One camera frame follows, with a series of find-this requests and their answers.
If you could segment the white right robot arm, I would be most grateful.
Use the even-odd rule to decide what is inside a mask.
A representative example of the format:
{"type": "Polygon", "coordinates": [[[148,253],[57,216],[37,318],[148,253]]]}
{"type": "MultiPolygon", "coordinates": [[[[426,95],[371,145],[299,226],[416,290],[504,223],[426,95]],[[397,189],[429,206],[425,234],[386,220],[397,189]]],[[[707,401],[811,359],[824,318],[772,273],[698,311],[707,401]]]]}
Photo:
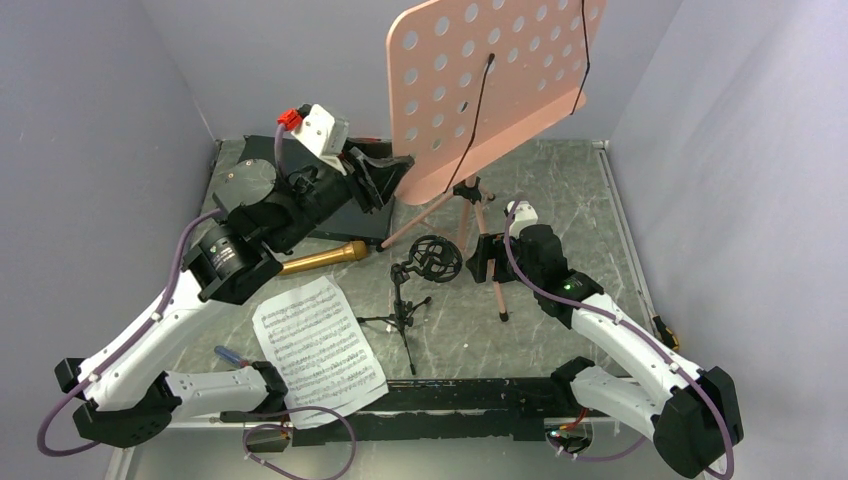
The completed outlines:
{"type": "Polygon", "coordinates": [[[477,283],[521,282],[545,314],[600,347],[630,376],[618,378],[577,357],[551,376],[557,411],[574,415],[585,407],[622,422],[683,477],[732,477],[733,448],[744,437],[732,377],[685,359],[638,325],[597,281],[569,266],[550,226],[526,226],[516,237],[482,235],[466,267],[477,283]]]}

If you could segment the aluminium rail right edge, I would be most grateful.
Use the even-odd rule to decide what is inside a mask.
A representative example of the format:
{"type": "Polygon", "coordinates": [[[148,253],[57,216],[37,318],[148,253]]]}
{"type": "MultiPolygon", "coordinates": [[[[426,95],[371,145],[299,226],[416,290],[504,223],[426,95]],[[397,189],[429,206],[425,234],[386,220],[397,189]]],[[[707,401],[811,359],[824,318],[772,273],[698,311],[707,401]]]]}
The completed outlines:
{"type": "Polygon", "coordinates": [[[592,153],[598,162],[604,183],[608,190],[610,203],[614,210],[614,217],[618,225],[619,235],[624,245],[630,272],[633,278],[633,282],[636,286],[636,292],[639,298],[640,307],[642,309],[643,315],[650,330],[656,336],[656,338],[660,340],[659,335],[652,322],[652,317],[654,315],[659,314],[654,308],[654,304],[643,273],[638,252],[626,218],[624,206],[614,179],[612,168],[609,162],[608,147],[608,140],[592,141],[592,153]]]}

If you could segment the black flat equipment box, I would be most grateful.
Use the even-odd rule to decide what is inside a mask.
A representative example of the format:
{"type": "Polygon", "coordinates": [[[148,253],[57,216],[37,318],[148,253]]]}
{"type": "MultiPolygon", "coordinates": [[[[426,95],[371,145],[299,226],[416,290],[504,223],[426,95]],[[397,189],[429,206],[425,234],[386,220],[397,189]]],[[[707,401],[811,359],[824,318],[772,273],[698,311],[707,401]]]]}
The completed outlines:
{"type": "MultiPolygon", "coordinates": [[[[272,161],[273,141],[273,137],[262,135],[248,135],[240,140],[223,141],[214,163],[203,209],[214,207],[211,198],[213,190],[223,184],[226,172],[238,162],[250,159],[272,161]]],[[[288,171],[318,164],[318,160],[304,146],[291,138],[283,140],[283,160],[288,171]]],[[[390,234],[395,204],[396,201],[392,198],[382,210],[366,214],[355,201],[350,201],[321,223],[309,237],[343,242],[362,240],[368,245],[376,246],[390,234]]]]}

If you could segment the pink perforated music stand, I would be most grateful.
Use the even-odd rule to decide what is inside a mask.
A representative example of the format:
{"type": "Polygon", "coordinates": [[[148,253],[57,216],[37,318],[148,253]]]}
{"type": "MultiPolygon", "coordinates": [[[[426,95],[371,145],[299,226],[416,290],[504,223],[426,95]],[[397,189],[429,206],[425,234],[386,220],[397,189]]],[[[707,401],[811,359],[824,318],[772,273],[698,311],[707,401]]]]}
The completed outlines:
{"type": "Polygon", "coordinates": [[[400,14],[387,39],[392,147],[414,158],[397,199],[421,207],[412,225],[448,201],[460,224],[495,194],[483,169],[585,105],[590,48],[602,1],[427,1],[400,14]]]}

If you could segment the gold microphone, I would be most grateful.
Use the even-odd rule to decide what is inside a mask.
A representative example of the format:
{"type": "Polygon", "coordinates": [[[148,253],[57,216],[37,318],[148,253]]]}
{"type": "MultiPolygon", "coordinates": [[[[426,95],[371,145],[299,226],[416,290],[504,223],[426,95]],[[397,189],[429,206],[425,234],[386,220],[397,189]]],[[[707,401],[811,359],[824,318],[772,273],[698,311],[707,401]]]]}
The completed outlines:
{"type": "Polygon", "coordinates": [[[278,275],[287,276],[340,263],[356,262],[367,256],[367,245],[361,240],[355,240],[331,250],[288,260],[282,264],[282,269],[278,275]]]}

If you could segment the yellow black tool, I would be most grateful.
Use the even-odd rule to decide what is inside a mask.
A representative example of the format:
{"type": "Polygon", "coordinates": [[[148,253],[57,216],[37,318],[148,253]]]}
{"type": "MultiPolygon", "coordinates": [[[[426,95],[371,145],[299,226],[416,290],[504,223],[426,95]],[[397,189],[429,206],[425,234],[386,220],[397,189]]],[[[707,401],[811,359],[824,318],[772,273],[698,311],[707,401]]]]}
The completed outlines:
{"type": "Polygon", "coordinates": [[[652,322],[663,345],[670,350],[677,352],[680,349],[679,341],[675,333],[662,320],[661,316],[654,315],[652,317],[652,322]]]}

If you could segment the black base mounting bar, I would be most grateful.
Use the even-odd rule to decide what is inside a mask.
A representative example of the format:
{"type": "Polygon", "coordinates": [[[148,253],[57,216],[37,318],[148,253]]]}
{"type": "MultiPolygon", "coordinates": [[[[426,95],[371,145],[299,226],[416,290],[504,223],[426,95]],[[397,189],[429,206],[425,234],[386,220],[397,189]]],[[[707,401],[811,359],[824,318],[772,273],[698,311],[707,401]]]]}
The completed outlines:
{"type": "Polygon", "coordinates": [[[346,417],[357,440],[541,441],[581,412],[548,377],[391,380],[388,387],[346,417]]]}

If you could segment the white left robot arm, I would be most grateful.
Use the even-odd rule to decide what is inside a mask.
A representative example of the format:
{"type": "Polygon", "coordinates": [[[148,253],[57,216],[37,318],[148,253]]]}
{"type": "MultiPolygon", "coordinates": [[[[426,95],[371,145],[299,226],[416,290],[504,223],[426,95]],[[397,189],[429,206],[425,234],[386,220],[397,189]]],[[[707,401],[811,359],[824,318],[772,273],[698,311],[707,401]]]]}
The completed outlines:
{"type": "Polygon", "coordinates": [[[65,398],[79,400],[72,419],[85,447],[134,447],[175,420],[204,414],[282,415],[288,389],[270,363],[182,374],[171,368],[174,355],[277,276],[279,256],[344,205],[382,209],[413,164],[386,145],[353,142],[331,161],[290,174],[263,159],[231,168],[206,214],[210,229],[197,242],[191,228],[181,234],[160,296],[96,354],[56,366],[65,398]]]}

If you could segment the printed sheet music page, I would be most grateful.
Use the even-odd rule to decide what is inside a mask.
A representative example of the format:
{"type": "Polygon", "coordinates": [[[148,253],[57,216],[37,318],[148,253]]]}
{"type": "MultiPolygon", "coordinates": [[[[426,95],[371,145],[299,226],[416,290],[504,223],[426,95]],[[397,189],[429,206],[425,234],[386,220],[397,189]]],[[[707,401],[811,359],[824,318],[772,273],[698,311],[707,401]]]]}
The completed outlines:
{"type": "Polygon", "coordinates": [[[255,310],[265,359],[285,382],[298,429],[326,425],[388,393],[387,378],[342,289],[331,276],[276,295],[255,310]]]}

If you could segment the aluminium front rail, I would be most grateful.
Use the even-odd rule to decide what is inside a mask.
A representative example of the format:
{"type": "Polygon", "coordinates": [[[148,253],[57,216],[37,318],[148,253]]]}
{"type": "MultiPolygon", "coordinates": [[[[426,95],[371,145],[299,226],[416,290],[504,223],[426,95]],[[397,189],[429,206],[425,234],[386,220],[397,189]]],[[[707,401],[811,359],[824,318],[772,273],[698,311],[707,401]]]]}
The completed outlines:
{"type": "MultiPolygon", "coordinates": [[[[559,386],[567,400],[575,402],[580,408],[586,407],[608,414],[614,412],[637,414],[644,410],[651,425],[655,424],[660,414],[665,411],[677,412],[682,411],[689,404],[695,406],[702,404],[691,387],[684,389],[673,387],[665,397],[653,399],[646,390],[636,384],[612,377],[602,380],[599,384],[599,396],[591,398],[588,390],[578,386],[576,382],[561,382],[556,379],[552,381],[559,386]]],[[[221,401],[214,402],[210,392],[201,396],[197,396],[194,390],[180,393],[178,390],[183,386],[183,384],[168,386],[164,381],[158,380],[144,399],[131,409],[131,412],[157,417],[167,414],[173,421],[219,413],[226,422],[257,421],[290,416],[291,413],[285,406],[283,394],[279,391],[260,389],[259,402],[249,400],[245,408],[239,408],[221,401]]],[[[335,416],[336,419],[340,416],[331,409],[322,408],[321,410],[335,416]]]]}

